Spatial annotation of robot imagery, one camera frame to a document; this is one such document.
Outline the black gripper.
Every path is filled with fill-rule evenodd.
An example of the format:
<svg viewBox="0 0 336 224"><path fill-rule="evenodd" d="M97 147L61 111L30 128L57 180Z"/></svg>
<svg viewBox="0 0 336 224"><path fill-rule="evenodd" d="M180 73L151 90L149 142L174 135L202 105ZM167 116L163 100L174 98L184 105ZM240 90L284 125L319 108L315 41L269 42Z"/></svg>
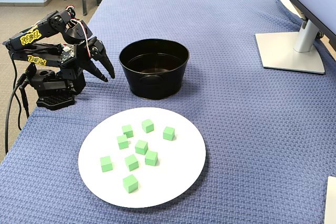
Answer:
<svg viewBox="0 0 336 224"><path fill-rule="evenodd" d="M98 79L108 82L108 79L101 73L97 66L91 61L87 40L92 36L91 30L83 20L71 19L68 23L69 28L65 30L65 42L76 45L77 64ZM90 40L90 53L95 61L99 61L108 71L112 79L115 78L114 68L109 60L103 42L98 39Z"/></svg>

